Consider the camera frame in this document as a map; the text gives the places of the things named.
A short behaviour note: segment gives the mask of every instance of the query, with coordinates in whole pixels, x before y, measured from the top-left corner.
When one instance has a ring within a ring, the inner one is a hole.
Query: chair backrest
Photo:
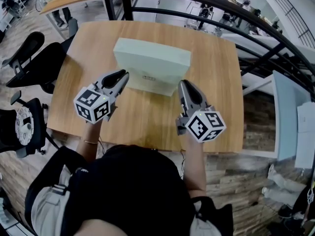
[[[0,153],[23,147],[16,137],[15,119],[15,110],[0,109]]]
[[[44,34],[38,31],[32,32],[30,35],[28,35],[15,54],[2,62],[2,67],[6,65],[10,65],[12,67],[14,61],[16,60],[18,60],[22,65],[39,50],[39,48],[44,44],[44,41]]]
[[[18,73],[6,86],[9,88],[26,87],[31,85],[43,85],[55,81],[66,56],[60,43],[52,43],[45,47],[30,63],[24,71],[24,75]]]

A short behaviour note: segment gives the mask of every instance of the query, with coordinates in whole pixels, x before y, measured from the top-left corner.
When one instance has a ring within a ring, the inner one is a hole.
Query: cable
[[[183,161],[182,161],[182,172],[183,172],[183,175],[181,175],[181,178],[184,176],[184,162],[185,162],[185,157],[184,157],[184,154],[183,154],[183,151],[186,152],[186,150],[184,149],[181,149],[181,155],[183,157]]]
[[[103,141],[102,141],[102,138],[99,136],[99,140],[98,142],[100,143],[100,145],[102,146],[102,154],[104,155],[105,154],[105,149],[104,149],[104,146],[103,146]]]

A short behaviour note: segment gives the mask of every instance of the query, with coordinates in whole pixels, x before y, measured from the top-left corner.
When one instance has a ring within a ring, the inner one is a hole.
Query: person
[[[45,6],[48,1],[49,0],[43,0],[43,6]],[[60,17],[59,10],[53,11],[52,15],[53,15],[53,17],[57,23],[58,28],[61,30],[64,30],[68,27],[69,20],[72,18],[72,16],[71,16],[71,12],[70,12],[68,7],[63,8],[62,10],[63,10],[65,22]]]
[[[243,8],[245,4],[250,5],[250,3],[251,3],[251,0],[243,0],[243,3],[240,6]],[[238,16],[233,15],[230,22],[233,23],[235,22],[236,19],[238,19]]]
[[[223,13],[223,16],[222,16],[222,18],[220,19],[219,23],[226,25],[226,24],[230,21],[230,18],[231,18],[231,14],[230,14],[229,12],[226,12],[226,11],[225,11],[225,12]]]
[[[307,194],[310,189],[309,186],[284,178],[281,174],[277,173],[274,165],[271,165],[269,168],[268,179],[275,182],[280,190],[263,187],[261,192],[265,198],[285,204],[279,211],[279,216],[290,218],[293,215],[298,217],[305,213],[308,206]],[[314,218],[315,203],[312,202],[308,213],[308,219]]]
[[[207,4],[201,4],[201,10],[199,12],[199,17],[208,18],[211,12],[213,12],[213,7],[208,7]],[[203,22],[200,22],[198,28],[202,29]]]
[[[279,22],[279,20],[275,21],[275,22],[272,24],[272,27],[273,27],[274,29],[276,29],[276,30],[279,29],[278,22]]]
[[[248,2],[248,4],[250,4],[250,3],[251,3],[251,0],[243,0],[243,4],[244,4],[245,2]]]
[[[245,9],[245,10],[247,10],[247,11],[250,11],[250,10],[251,10],[250,2],[245,1],[242,8]],[[238,23],[237,23],[237,26],[236,26],[237,28],[240,27],[240,25],[241,25],[241,23],[242,23],[242,20],[243,20],[243,19],[239,18]]]
[[[19,9],[20,6],[14,0],[1,0],[2,1],[2,9],[5,9],[8,13],[10,13],[15,18],[20,18]]]
[[[37,235],[233,235],[232,205],[216,209],[206,196],[202,144],[189,132],[181,179],[154,149],[117,145],[95,159],[107,123],[85,125],[76,152],[61,147],[27,191]]]

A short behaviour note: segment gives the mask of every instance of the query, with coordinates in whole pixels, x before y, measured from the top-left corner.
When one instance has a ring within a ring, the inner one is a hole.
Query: white desk
[[[274,92],[276,110],[275,151],[257,151],[257,153],[249,154],[284,160],[296,155],[298,139],[297,107],[311,101],[311,95],[285,75],[273,71],[272,75],[244,89],[243,96],[270,83]]]

